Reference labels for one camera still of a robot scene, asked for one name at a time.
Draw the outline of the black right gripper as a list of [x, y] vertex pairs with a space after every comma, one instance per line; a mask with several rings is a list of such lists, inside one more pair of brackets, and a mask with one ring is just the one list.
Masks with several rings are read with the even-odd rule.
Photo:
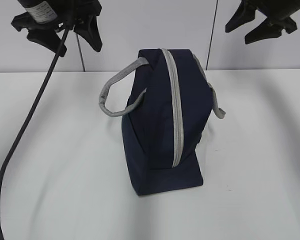
[[253, 21], [257, 10], [263, 13], [266, 19], [244, 37], [246, 45], [279, 38], [282, 36], [282, 30], [291, 34], [298, 29], [296, 22], [291, 18], [291, 15], [298, 11], [296, 0], [243, 0], [225, 25], [225, 32], [230, 33]]

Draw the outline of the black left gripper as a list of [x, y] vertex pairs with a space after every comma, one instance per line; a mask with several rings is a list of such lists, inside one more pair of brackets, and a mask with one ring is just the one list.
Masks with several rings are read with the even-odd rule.
[[25, 13], [13, 18], [11, 25], [20, 32], [29, 29], [27, 39], [64, 57], [67, 47], [54, 31], [60, 24], [74, 24], [80, 35], [96, 52], [102, 49], [97, 17], [102, 5], [98, 0], [20, 0]]

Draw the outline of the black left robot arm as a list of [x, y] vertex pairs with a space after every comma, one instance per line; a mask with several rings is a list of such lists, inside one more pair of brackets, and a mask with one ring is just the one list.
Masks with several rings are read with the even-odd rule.
[[97, 25], [102, 6], [98, 0], [20, 0], [25, 13], [13, 18], [11, 25], [27, 39], [64, 57], [67, 47], [58, 33], [68, 29], [81, 36], [96, 52], [103, 46]]

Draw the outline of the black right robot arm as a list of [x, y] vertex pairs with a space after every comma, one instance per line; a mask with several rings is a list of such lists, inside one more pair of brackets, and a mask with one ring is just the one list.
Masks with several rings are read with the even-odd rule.
[[266, 16], [266, 19], [245, 35], [245, 44], [276, 39], [282, 36], [282, 31], [291, 34], [298, 29], [291, 15], [299, 10], [300, 0], [242, 0], [232, 18], [225, 25], [225, 32], [230, 33], [252, 22], [256, 18], [256, 11], [259, 11]]

